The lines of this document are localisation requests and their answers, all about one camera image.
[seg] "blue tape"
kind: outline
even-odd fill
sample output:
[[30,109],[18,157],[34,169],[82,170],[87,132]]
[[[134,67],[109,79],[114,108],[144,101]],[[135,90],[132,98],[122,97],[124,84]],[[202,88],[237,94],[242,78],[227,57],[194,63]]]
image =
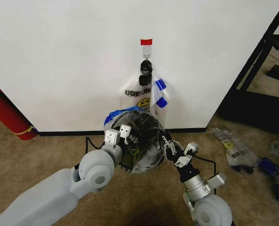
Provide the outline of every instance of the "blue tape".
[[155,83],[160,90],[163,90],[167,87],[162,79],[159,79],[159,80],[155,81]]
[[165,98],[162,97],[156,102],[156,104],[159,107],[164,108],[167,105],[167,101],[165,100]]
[[111,112],[107,116],[107,118],[105,119],[104,125],[106,125],[108,122],[112,121],[115,118],[115,116],[118,116],[118,115],[120,115],[120,114],[122,114],[124,112],[132,111],[132,110],[140,110],[140,111],[142,111],[142,109],[140,107],[138,107],[138,106],[128,107],[128,108],[122,109],[122,110],[116,110],[114,112]]

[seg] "baseboard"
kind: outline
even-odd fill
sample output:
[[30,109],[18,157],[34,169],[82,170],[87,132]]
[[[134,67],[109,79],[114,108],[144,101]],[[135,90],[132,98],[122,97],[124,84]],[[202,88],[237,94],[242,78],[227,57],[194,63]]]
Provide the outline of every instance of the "baseboard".
[[[183,128],[183,129],[167,129],[171,133],[202,133],[206,128]],[[46,136],[86,136],[86,135],[104,135],[104,131],[64,131],[64,132],[39,132],[42,137]]]
[[206,127],[204,128],[183,128],[183,129],[166,129],[170,133],[204,133]]

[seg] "yellow label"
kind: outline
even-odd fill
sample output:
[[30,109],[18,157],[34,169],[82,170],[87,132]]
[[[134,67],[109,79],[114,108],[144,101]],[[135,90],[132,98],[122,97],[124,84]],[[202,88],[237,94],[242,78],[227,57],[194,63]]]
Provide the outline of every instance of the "yellow label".
[[233,148],[233,143],[229,142],[229,141],[226,141],[226,142],[224,142],[224,147],[225,148]]

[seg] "fire extinguisher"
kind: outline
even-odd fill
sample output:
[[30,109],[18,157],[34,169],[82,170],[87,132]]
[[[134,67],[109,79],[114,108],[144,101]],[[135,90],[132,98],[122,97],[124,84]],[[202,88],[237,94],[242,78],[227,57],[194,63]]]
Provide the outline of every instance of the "fire extinguisher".
[[37,130],[0,90],[0,121],[22,140],[30,140]]

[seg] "brown carpet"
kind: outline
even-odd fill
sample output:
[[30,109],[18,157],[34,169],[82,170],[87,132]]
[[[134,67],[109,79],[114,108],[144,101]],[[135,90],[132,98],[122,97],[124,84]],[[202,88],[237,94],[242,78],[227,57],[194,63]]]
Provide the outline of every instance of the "brown carpet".
[[[209,127],[227,127],[238,135],[259,157],[269,154],[271,141],[279,138],[260,129],[226,121],[214,116]],[[217,190],[225,199],[237,226],[279,226],[279,204],[271,192],[272,182],[258,168],[252,175],[232,170],[223,145],[206,133],[180,133],[173,137],[184,146],[194,141],[199,155],[217,162],[227,184]],[[95,144],[103,136],[91,136]],[[85,152],[85,137],[39,137],[21,141],[0,123],[0,213],[23,191],[52,173],[71,168]],[[212,164],[194,159],[202,176],[212,175]],[[133,175],[116,168],[115,176],[100,193],[89,194],[77,208],[59,220],[57,226],[190,226],[193,222],[182,194],[184,186],[172,163],[164,161],[146,174]]]

